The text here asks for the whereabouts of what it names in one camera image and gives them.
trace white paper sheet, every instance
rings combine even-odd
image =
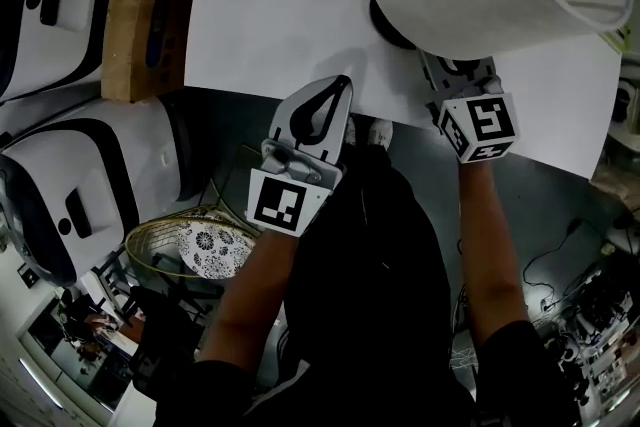
[[[352,110],[431,126],[429,87],[415,52],[391,47],[371,25],[369,0],[194,0],[187,86],[286,98],[344,73]],[[515,151],[590,177],[602,148],[620,57],[598,36],[496,58],[514,93],[522,141]]]

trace person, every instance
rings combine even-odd
[[[93,341],[97,333],[113,332],[118,327],[109,315],[98,312],[88,294],[78,295],[74,299],[68,288],[60,297],[58,318],[68,338],[80,345]]]
[[[579,420],[529,322],[489,163],[458,168],[477,401],[456,380],[445,266],[433,226],[391,166],[392,131],[377,120],[371,144],[356,148],[349,122],[342,182],[299,240],[262,234],[222,297],[199,361],[159,401],[156,425]],[[255,399],[254,376],[283,301],[289,335],[280,383]]]

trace black clothing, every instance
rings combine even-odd
[[[285,297],[281,381],[251,407],[252,380],[223,362],[193,365],[157,409],[157,425],[306,425],[343,418],[468,426],[479,407],[449,368],[450,289],[435,231],[381,147],[355,160],[301,238]],[[479,350],[480,409],[512,425],[571,426],[573,403],[529,322]]]
[[[79,342],[85,343],[94,340],[94,336],[91,326],[84,320],[92,313],[96,313],[96,311],[96,305],[91,300],[91,297],[85,294],[66,308],[61,305],[59,316],[66,333]]]

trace white appliance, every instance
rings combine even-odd
[[[2,0],[0,101],[99,80],[109,0]]]
[[[68,286],[162,215],[189,183],[180,114],[158,99],[94,100],[0,154],[0,207],[16,249],[43,279]]]
[[[611,116],[609,135],[634,153],[640,153],[640,67],[623,64]]]
[[[100,83],[43,91],[0,104],[0,149],[36,126],[100,97]]]

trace white decorative plate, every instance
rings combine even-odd
[[[191,270],[207,279],[225,279],[236,275],[255,246],[255,240],[235,227],[236,221],[220,210],[192,215],[193,221],[180,223],[176,245]],[[206,217],[231,226],[202,222]]]

